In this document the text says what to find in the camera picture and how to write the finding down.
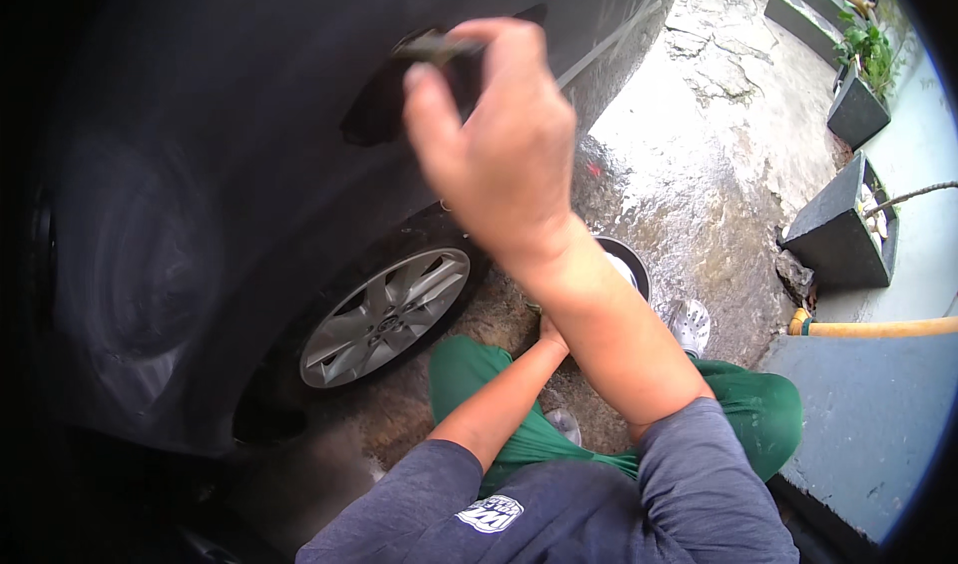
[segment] stick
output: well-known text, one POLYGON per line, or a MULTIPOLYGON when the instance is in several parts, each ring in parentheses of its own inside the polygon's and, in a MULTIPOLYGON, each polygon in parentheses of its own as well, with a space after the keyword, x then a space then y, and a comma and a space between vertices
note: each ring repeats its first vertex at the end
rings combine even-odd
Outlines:
POLYGON ((905 200, 908 200, 909 198, 914 198, 915 196, 921 196, 922 194, 928 194, 928 192, 933 192, 936 189, 945 189, 946 187, 958 187, 958 182, 944 182, 942 184, 935 184, 934 186, 923 187, 922 189, 916 189, 913 192, 902 194, 901 196, 897 198, 892 198, 891 200, 887 202, 881 203, 880 205, 871 209, 870 211, 865 212, 865 214, 861 215, 861 218, 867 221, 868 217, 874 215, 878 211, 884 211, 888 207, 891 207, 892 205, 896 205, 899 202, 904 202, 905 200))

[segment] wheel hub cap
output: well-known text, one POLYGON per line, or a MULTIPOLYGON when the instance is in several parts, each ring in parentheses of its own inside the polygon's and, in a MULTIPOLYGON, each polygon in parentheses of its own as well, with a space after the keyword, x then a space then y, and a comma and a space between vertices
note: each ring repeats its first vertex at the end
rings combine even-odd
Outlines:
POLYGON ((469 275, 469 257, 454 248, 425 251, 378 272, 312 332, 300 357, 303 381, 331 388, 385 365, 446 314, 469 275))

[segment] green pants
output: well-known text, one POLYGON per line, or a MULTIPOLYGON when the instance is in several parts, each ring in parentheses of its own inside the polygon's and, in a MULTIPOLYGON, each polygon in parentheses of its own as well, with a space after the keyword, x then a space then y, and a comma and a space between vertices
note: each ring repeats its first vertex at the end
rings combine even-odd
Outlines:
MULTIPOLYGON (((429 362, 429 400, 436 424, 511 362, 509 352, 501 347, 476 343, 464 335, 437 345, 429 362)), ((692 358, 692 362, 715 392, 752 468, 763 482, 768 481, 802 438, 798 390, 776 374, 720 360, 692 358)), ((633 479, 638 472, 632 450, 608 455, 578 447, 546 420, 537 401, 485 474, 480 495, 488 495, 521 466, 557 458, 607 462, 633 479)))

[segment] person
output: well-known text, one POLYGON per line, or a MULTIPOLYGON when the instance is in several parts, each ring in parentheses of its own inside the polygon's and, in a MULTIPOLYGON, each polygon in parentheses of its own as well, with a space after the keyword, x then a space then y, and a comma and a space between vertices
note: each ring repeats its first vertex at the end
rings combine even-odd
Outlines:
POLYGON ((465 337, 437 345, 436 427, 297 561, 797 562, 760 478, 798 440, 794 388, 698 360, 704 309, 686 302, 670 330, 572 212, 575 114, 541 28, 475 19, 449 35, 486 44, 483 92, 462 122, 437 69, 411 67, 409 140, 458 223, 547 316, 514 362, 465 337), (629 452, 583 450, 543 415, 536 398, 570 352, 625 419, 629 452))

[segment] wet concrete ground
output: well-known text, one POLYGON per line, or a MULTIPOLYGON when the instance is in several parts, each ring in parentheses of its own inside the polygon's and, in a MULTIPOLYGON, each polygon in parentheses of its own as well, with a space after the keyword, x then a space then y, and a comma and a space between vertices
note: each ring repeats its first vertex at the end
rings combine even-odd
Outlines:
MULTIPOLYGON (((582 130, 573 189, 573 206, 595 233, 625 240, 644 259, 653 308, 667 318, 675 300, 702 300, 713 318, 705 356, 749 367, 794 310, 775 274, 775 226, 847 160, 825 125, 832 68, 764 19, 765 2, 677 0, 642 67, 582 130)), ((606 59, 584 73, 613 65, 606 59)), ((618 87, 629 71, 615 67, 618 87)), ((575 81, 566 89, 573 100, 574 89, 575 81)), ((450 333, 517 356, 536 325, 514 284, 493 269, 450 333)), ((292 556, 431 430, 427 363, 428 352, 315 404, 309 433, 251 474, 234 508, 292 556)), ((622 419, 571 360, 540 401, 577 415, 585 447, 628 447, 622 419)))

